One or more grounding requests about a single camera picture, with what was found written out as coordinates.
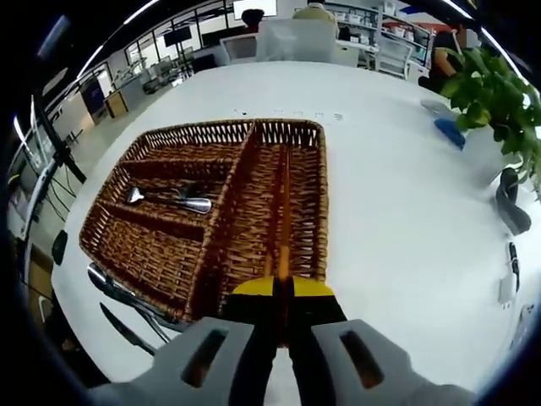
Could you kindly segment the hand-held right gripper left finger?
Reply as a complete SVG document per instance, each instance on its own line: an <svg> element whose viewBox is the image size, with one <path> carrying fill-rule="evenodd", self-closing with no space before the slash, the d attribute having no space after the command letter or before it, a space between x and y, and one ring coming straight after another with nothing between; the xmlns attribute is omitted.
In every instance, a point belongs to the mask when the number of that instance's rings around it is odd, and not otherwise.
<svg viewBox="0 0 541 406"><path fill-rule="evenodd" d="M261 405L276 356L273 280L234 290L220 317L206 316L155 351L131 381L91 389L92 405Z"/></svg>

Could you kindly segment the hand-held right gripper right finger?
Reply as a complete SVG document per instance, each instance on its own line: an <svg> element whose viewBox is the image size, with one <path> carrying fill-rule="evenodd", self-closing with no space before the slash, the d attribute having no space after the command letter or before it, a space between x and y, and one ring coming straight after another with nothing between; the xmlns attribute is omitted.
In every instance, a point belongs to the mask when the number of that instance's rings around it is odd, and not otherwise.
<svg viewBox="0 0 541 406"><path fill-rule="evenodd" d="M287 314L289 355L303 405L472 405L468 390L419 375L406 350L345 317L322 282L295 277Z"/></svg>

